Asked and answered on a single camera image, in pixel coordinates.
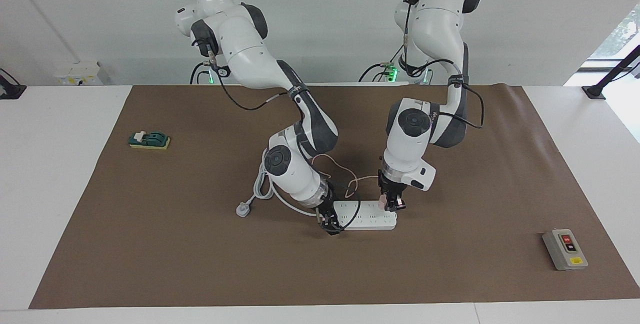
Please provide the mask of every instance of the white wall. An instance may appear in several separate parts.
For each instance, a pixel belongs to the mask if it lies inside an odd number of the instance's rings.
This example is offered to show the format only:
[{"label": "white wall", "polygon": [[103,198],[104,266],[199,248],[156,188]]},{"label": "white wall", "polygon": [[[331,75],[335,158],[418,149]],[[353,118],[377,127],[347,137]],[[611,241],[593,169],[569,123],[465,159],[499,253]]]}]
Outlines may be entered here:
[{"label": "white wall", "polygon": [[[200,60],[173,22],[174,10],[195,0],[35,1],[80,58],[99,60],[116,84],[186,83]],[[402,41],[393,20],[399,0],[244,1],[265,13],[270,52],[308,82],[355,81]],[[462,29],[471,82],[562,85],[638,1],[483,0]],[[55,64],[71,56],[28,7],[0,0],[0,65],[50,84]],[[25,65],[28,57],[38,67]]]}]

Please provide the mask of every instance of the window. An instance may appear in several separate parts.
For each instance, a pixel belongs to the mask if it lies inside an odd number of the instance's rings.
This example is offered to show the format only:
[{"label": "window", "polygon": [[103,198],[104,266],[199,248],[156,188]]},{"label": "window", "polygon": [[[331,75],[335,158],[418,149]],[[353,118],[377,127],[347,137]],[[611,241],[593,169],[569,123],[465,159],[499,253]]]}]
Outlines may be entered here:
[{"label": "window", "polygon": [[636,5],[600,47],[589,56],[589,61],[614,60],[625,58],[640,44],[640,4]]}]

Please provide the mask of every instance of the gray switch box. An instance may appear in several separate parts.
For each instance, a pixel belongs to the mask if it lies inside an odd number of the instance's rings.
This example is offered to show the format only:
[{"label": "gray switch box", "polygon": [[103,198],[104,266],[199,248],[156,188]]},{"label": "gray switch box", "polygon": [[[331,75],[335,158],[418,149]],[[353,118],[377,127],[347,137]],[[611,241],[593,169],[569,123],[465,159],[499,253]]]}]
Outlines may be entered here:
[{"label": "gray switch box", "polygon": [[569,229],[554,229],[542,235],[544,245],[558,270],[585,269],[589,263]]}]

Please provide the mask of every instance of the yellow base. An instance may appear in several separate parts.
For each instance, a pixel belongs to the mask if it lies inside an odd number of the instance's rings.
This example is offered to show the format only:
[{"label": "yellow base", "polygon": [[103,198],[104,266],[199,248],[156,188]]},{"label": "yellow base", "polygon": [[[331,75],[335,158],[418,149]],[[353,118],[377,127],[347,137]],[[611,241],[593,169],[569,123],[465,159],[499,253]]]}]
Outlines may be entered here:
[{"label": "yellow base", "polygon": [[153,147],[153,146],[137,146],[135,144],[130,144],[129,147],[135,148],[135,149],[167,149],[169,148],[169,143],[171,142],[171,137],[167,137],[166,139],[166,144],[164,147]]}]

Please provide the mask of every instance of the white table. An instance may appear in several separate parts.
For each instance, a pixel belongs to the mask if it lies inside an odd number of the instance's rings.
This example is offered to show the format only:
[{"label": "white table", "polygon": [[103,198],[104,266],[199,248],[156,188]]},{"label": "white table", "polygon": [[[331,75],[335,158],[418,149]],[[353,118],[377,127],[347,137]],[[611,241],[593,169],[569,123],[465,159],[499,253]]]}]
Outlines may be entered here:
[{"label": "white table", "polygon": [[[357,323],[640,322],[640,300],[29,311],[130,89],[30,87],[0,101],[0,323],[325,324],[327,312]],[[525,90],[638,282],[640,144],[606,102],[579,88]]]}]

